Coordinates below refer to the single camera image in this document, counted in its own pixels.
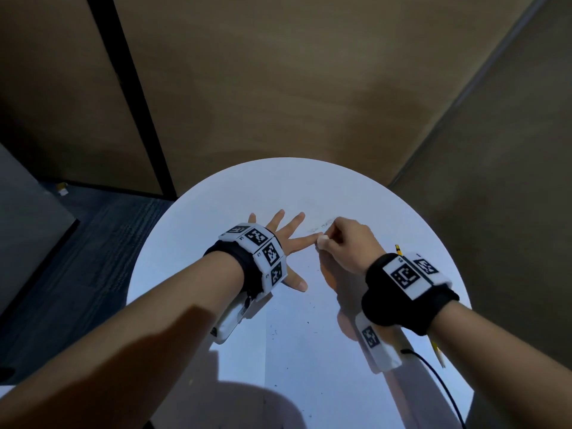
black and white pattern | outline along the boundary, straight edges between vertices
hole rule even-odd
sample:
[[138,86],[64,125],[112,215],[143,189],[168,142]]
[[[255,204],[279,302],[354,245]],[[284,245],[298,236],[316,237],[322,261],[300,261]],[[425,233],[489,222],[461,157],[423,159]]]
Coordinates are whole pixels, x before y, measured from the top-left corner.
[[391,273],[391,278],[399,284],[401,288],[406,289],[421,277],[419,277],[411,266],[403,265]]
[[274,268],[272,268],[270,274],[272,276],[272,285],[274,286],[282,278],[282,263],[279,262]]
[[370,348],[379,345],[379,339],[377,338],[377,334],[375,333],[374,329],[371,328],[371,326],[363,330],[361,334],[363,335],[363,338],[366,339],[366,343]]
[[274,263],[280,257],[276,251],[276,248],[274,248],[273,243],[270,243],[266,247],[262,248],[262,252],[264,253],[264,257],[266,257],[266,260],[268,260],[270,266],[274,265]]
[[256,229],[247,231],[247,233],[245,233],[244,236],[250,239],[253,243],[255,243],[258,246],[268,241],[268,237]]
[[415,265],[417,265],[419,267],[419,269],[421,271],[423,271],[425,274],[436,274],[439,271],[437,271],[437,268],[434,267],[433,265],[431,265],[428,261],[426,261],[425,259],[414,259],[413,263]]
[[242,233],[244,230],[248,229],[250,226],[234,226],[231,230],[228,230],[226,233]]

round table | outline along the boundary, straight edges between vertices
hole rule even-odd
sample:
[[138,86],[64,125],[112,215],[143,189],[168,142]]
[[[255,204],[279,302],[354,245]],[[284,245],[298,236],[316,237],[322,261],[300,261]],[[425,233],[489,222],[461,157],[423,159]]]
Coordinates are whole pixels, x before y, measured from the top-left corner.
[[[203,180],[161,217],[137,259],[127,303],[199,259],[217,236],[255,212],[266,224],[279,209],[283,223],[304,211],[294,236],[325,230],[337,216],[366,223],[388,251],[424,253],[452,280],[470,307],[463,281],[437,235],[398,196],[345,167],[303,158],[246,162]],[[177,427],[388,427],[407,429],[434,419],[448,400],[407,375],[372,372],[360,342],[344,333],[336,292],[325,283],[313,247],[288,258],[309,285],[305,293],[284,285],[222,345],[207,338],[155,413],[157,429]],[[404,333],[438,371],[463,418],[473,391],[446,360],[442,369],[429,340]],[[437,404],[426,405],[431,397]],[[449,406],[443,410],[449,413]],[[446,427],[443,422],[436,423]]]

black cable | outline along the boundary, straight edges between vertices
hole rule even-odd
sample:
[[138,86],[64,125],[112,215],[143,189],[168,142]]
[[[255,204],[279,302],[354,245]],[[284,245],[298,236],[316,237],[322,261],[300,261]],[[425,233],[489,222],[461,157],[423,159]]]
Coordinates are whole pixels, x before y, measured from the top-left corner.
[[435,376],[437,377],[437,379],[439,380],[439,382],[441,383],[441,385],[443,386],[443,388],[445,389],[445,393],[447,393],[447,396],[449,396],[449,400],[451,401],[451,403],[453,404],[453,408],[455,409],[456,413],[457,413],[457,417],[459,418],[459,421],[461,422],[461,427],[463,429],[467,429],[467,426],[465,426],[464,421],[463,421],[463,417],[461,416],[461,413],[459,411],[459,408],[457,408],[457,404],[455,403],[455,401],[453,400],[453,396],[451,396],[451,393],[449,393],[449,389],[447,388],[447,386],[445,385],[445,383],[443,382],[443,380],[441,379],[441,377],[437,374],[437,372],[435,371],[435,369],[432,368],[431,364],[429,364],[427,362],[427,360],[425,360],[425,358],[421,357],[417,352],[412,351],[411,349],[402,349],[401,353],[411,353],[413,355],[415,355],[418,359],[420,359],[421,361],[423,361],[425,363],[425,365],[431,369],[431,372],[433,372],[435,374]]

right hand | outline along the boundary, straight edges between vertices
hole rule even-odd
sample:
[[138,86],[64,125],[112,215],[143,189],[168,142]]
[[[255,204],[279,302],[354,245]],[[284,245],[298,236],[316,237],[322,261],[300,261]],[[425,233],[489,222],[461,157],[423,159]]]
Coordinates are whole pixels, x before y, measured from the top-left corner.
[[344,217],[334,220],[318,237],[317,245],[332,254],[342,268],[360,275],[366,275],[371,264],[386,253],[368,226]]

gray carpet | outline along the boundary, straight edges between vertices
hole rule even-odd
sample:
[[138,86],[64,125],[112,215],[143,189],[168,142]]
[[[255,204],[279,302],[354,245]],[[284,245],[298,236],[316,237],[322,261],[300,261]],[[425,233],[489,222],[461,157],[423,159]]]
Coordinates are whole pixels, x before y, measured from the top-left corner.
[[[55,192],[53,184],[44,184]],[[79,221],[0,325],[0,367],[15,384],[125,306],[137,255],[172,202],[69,186],[57,196]]]

